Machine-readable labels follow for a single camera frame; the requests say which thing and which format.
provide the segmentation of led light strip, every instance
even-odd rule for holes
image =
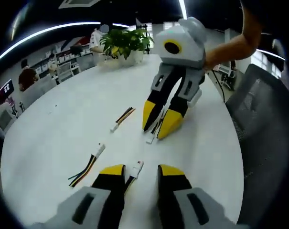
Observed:
[[[286,60],[286,59],[282,58],[281,56],[278,56],[278,55],[273,54],[273,53],[268,52],[268,51],[264,51],[264,50],[261,50],[261,49],[257,49],[257,51],[258,51],[258,52],[266,53],[266,54],[271,55],[271,56],[275,56],[275,57],[277,57],[277,58],[279,58],[279,59],[282,59],[282,60],[284,60],[284,61]]]
[[[187,11],[186,11],[186,7],[184,5],[184,1],[183,0],[179,0],[179,4],[181,6],[181,10],[182,10],[182,16],[184,19],[187,19]]]
[[[57,30],[60,28],[65,28],[65,27],[69,27],[69,26],[76,26],[76,25],[100,25],[101,23],[98,21],[85,21],[85,22],[75,22],[75,23],[69,23],[69,24],[64,24],[64,25],[57,25],[57,26],[53,26],[50,27],[48,29],[45,30],[41,30],[39,32],[33,33],[28,37],[25,37],[23,39],[21,39],[20,41],[18,41],[17,43],[13,44],[11,47],[9,47],[6,51],[4,51],[1,55],[0,55],[0,60],[7,55],[10,51],[12,51],[14,48],[16,48],[17,46],[21,45],[22,43],[28,41],[29,39],[32,39],[33,37],[36,37],[40,34],[43,34],[45,32],[49,32],[52,30]],[[128,25],[122,25],[122,24],[117,24],[117,23],[113,23],[114,26],[119,26],[119,27],[124,27],[124,28],[128,28]]]
[[[129,28],[129,25],[123,25],[123,24],[117,24],[117,23],[112,23],[114,26],[119,26],[119,27],[124,27],[124,28]]]

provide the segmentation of desk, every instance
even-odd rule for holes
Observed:
[[[39,98],[13,124],[5,137],[1,174],[4,195],[21,222],[48,220],[60,202],[90,186],[103,168],[125,164],[128,175],[138,160],[144,166],[125,196],[120,228],[150,229],[159,223],[159,164],[183,170],[193,187],[201,187],[237,222],[242,156],[231,117],[209,77],[182,127],[162,141],[145,143],[142,109],[160,62],[157,55],[145,55],[143,63],[130,68],[83,71]],[[136,111],[111,134],[114,121],[130,106]],[[105,151],[70,188],[68,177],[85,168],[99,142]]]
[[[79,65],[71,68],[71,71],[73,72],[74,76],[77,74],[80,74],[82,72],[81,68],[79,67]],[[52,77],[52,80],[57,80],[58,79],[58,75],[54,75]]]

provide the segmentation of yellow eye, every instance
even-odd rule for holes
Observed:
[[[179,54],[182,51],[182,47],[175,40],[167,40],[163,45],[166,51],[172,54]]]

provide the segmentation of white connector plug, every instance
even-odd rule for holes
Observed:
[[[110,129],[110,131],[113,133],[115,130],[119,127],[118,123],[115,123],[114,126]]]
[[[104,144],[100,144],[101,147],[98,149],[95,157],[98,159],[98,157],[101,155],[101,153],[104,151],[104,149],[106,148],[106,146]]]
[[[150,133],[145,142],[146,142],[147,144],[150,144],[150,145],[151,145],[151,144],[153,143],[154,138],[155,138],[155,135],[152,134],[152,133]]]
[[[138,161],[138,163],[133,167],[130,176],[137,179],[140,171],[142,170],[143,165],[144,165],[143,161]]]

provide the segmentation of black ceiling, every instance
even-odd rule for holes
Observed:
[[[18,40],[51,26],[80,21],[135,24],[141,22],[163,23],[182,17],[179,0],[101,0],[89,8],[58,9],[63,0],[0,1],[0,54]],[[224,31],[242,29],[242,10],[239,0],[184,0],[187,15],[199,19],[207,28]],[[20,16],[13,41],[11,25]],[[33,51],[48,44],[78,36],[90,35],[91,26],[74,26],[48,32],[32,39],[0,60],[0,72]],[[263,36],[261,49],[271,51],[271,36]]]

